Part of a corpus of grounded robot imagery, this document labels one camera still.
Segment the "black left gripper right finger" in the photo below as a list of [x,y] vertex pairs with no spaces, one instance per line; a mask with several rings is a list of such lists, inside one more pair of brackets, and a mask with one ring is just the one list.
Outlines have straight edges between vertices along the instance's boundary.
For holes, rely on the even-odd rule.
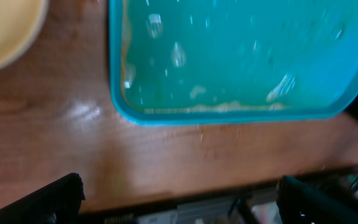
[[277,192],[283,223],[358,223],[358,199],[337,180],[310,185],[284,175]]

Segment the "yellow plate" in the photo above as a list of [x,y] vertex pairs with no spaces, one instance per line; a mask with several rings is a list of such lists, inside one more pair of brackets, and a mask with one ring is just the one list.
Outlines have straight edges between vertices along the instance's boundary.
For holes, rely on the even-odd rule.
[[39,35],[49,0],[0,0],[0,70],[20,58]]

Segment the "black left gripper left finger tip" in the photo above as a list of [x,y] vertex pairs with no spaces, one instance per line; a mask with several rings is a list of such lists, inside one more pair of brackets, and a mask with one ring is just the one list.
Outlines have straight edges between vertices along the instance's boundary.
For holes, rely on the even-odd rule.
[[74,223],[82,201],[83,182],[70,173],[0,209],[0,223]]

